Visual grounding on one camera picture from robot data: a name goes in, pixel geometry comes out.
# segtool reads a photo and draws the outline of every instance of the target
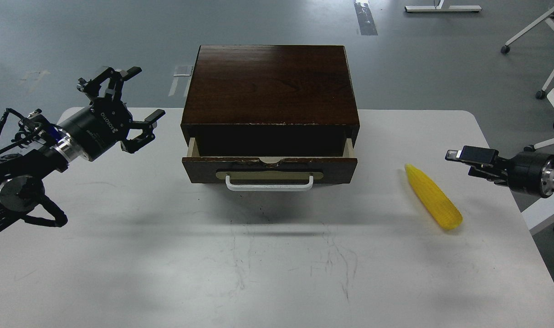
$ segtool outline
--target white handle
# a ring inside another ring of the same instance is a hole
[[[232,184],[231,175],[225,177],[226,187],[232,191],[308,191],[313,187],[313,175],[307,184]]]

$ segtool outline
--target wooden drawer cabinet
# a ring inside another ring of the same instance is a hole
[[[359,127],[343,46],[201,46],[182,162],[192,183],[349,183]]]

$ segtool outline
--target drawer front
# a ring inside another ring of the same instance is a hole
[[[260,158],[182,158],[192,183],[225,183],[226,172],[235,173],[235,183],[306,183],[308,175],[300,173],[313,174],[314,183],[350,183],[357,163],[356,158],[283,158],[276,163]]]

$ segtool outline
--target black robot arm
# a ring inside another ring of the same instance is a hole
[[[510,159],[498,156],[495,149],[464,146],[460,151],[447,151],[445,159],[471,166],[469,176],[519,193],[547,198],[554,192],[554,155],[535,152],[533,146]]]
[[[63,121],[50,123],[41,110],[28,117],[7,108],[0,119],[0,134],[9,114],[17,116],[20,130],[12,144],[0,150],[0,232],[17,220],[37,226],[64,226],[66,214],[44,193],[42,179],[54,170],[64,172],[75,158],[93,161],[116,142],[121,149],[134,153],[155,139],[156,121],[165,112],[156,110],[143,121],[134,121],[127,106],[121,102],[123,83],[141,72],[139,67],[127,71],[105,69],[96,78],[79,79],[77,89],[91,100],[89,106]],[[101,84],[108,80],[104,96],[99,96]],[[140,135],[127,139],[130,129],[140,129]],[[41,144],[25,155],[6,154],[14,147],[25,147],[37,141]],[[28,215],[42,205],[52,220]]]

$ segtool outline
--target yellow corn cob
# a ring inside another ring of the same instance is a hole
[[[446,230],[457,228],[463,217],[435,182],[411,164],[405,165],[405,171],[410,186],[437,223]]]

